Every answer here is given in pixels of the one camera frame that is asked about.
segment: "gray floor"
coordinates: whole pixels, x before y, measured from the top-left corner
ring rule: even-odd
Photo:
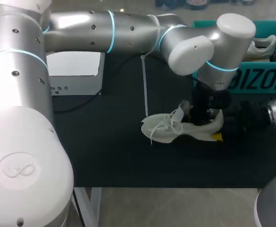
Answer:
[[[104,188],[99,227],[255,227],[256,189]],[[74,207],[68,227],[82,227]]]
[[[53,0],[52,11],[120,10],[139,14],[166,13],[153,0]],[[276,20],[276,0],[258,0],[253,6],[211,4],[206,10],[177,9],[190,24],[217,19],[222,13],[239,13],[250,19]],[[254,227],[256,189],[135,189],[105,188],[100,227]],[[74,207],[69,227],[81,227]]]

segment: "black cable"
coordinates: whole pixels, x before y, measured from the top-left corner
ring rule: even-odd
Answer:
[[[151,57],[153,59],[156,59],[160,62],[162,62],[163,64],[167,64],[163,59],[159,58],[159,57],[156,57],[154,55],[147,55],[148,57]],[[141,57],[141,54],[135,54],[129,58],[127,58],[124,62],[122,62],[119,67],[115,70],[115,72],[113,73],[112,77],[115,76],[120,70],[121,68],[126,64],[128,63],[131,59],[134,59],[136,57]],[[203,83],[202,81],[198,80],[197,78],[194,78],[193,75],[186,75],[189,79],[195,81],[195,82],[198,82],[200,83],[201,85],[203,85],[204,87],[208,88],[209,90],[213,91],[213,89],[208,86],[207,84]],[[64,114],[64,113],[69,113],[69,112],[72,112],[72,111],[75,111],[75,110],[78,110],[80,108],[82,108],[83,106],[87,105],[88,103],[90,103],[91,101],[94,100],[95,97],[97,97],[100,93],[102,92],[102,89],[100,89],[96,94],[94,94],[91,98],[89,98],[87,101],[85,101],[84,103],[74,107],[74,108],[71,108],[71,109],[67,109],[67,110],[60,110],[60,111],[54,111],[55,114]]]
[[[90,103],[92,100],[94,100],[95,97],[97,97],[100,93],[102,92],[102,89],[100,89],[96,94],[94,94],[92,97],[90,97],[87,101],[85,101],[84,103],[73,107],[71,109],[68,110],[59,110],[59,111],[54,111],[55,114],[64,114],[64,113],[68,113],[68,112],[72,112],[75,110],[78,110],[80,108],[82,108],[83,106],[85,106],[86,104]]]

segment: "yellow tag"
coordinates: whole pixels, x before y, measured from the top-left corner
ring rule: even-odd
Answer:
[[[219,141],[223,142],[223,138],[222,138],[222,134],[221,133],[213,134],[212,138],[215,139],[215,140],[219,140]]]

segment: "logo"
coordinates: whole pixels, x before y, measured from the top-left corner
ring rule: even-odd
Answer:
[[[0,183],[7,188],[28,188],[37,181],[39,174],[40,167],[28,153],[13,153],[0,161]]]
[[[238,69],[228,89],[276,90],[276,69]]]

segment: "white box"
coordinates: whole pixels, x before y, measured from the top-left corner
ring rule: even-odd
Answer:
[[[94,95],[102,88],[104,53],[58,52],[47,56],[53,96]]]

